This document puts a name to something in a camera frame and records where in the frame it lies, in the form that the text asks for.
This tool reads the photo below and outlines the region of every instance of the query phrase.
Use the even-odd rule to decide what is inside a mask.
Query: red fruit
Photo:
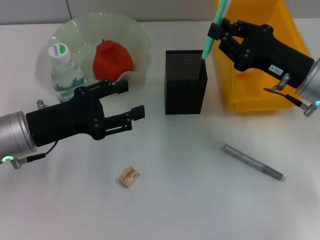
[[[92,65],[93,73],[99,81],[115,82],[121,74],[134,69],[134,62],[125,47],[121,44],[102,40],[96,46]]]

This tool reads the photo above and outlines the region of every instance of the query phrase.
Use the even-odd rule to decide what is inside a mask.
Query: white table
[[[320,19],[295,22],[319,57]],[[20,170],[2,164],[1,240],[318,240],[320,111],[225,115],[210,57],[201,115],[166,116],[165,50],[202,49],[210,22],[141,25],[152,39],[146,85],[101,102],[106,116],[144,104],[146,118],[101,141],[61,140]],[[45,47],[59,26],[0,26],[0,115],[34,111],[38,99],[58,103]],[[286,180],[217,151],[215,139]],[[126,189],[117,178],[129,166],[141,175]]]

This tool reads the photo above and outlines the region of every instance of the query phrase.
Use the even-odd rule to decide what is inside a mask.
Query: plastic bottle
[[[69,101],[74,90],[87,86],[87,78],[82,69],[72,58],[69,48],[63,43],[53,44],[48,49],[52,62],[51,81],[60,102]]]

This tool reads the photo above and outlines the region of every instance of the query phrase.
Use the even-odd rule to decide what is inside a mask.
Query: black mesh pen holder
[[[165,114],[200,114],[207,86],[202,50],[165,52]]]

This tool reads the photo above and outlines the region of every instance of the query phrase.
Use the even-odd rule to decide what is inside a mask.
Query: yellow bin
[[[274,36],[284,44],[309,56],[298,29],[284,0],[232,0],[226,18],[234,23],[238,20],[274,28]],[[239,72],[233,62],[218,49],[220,41],[214,44],[222,90],[230,111],[237,113],[267,112],[289,109],[294,105],[284,97],[266,92],[279,80],[258,69]],[[295,95],[296,90],[286,86],[282,93]]]

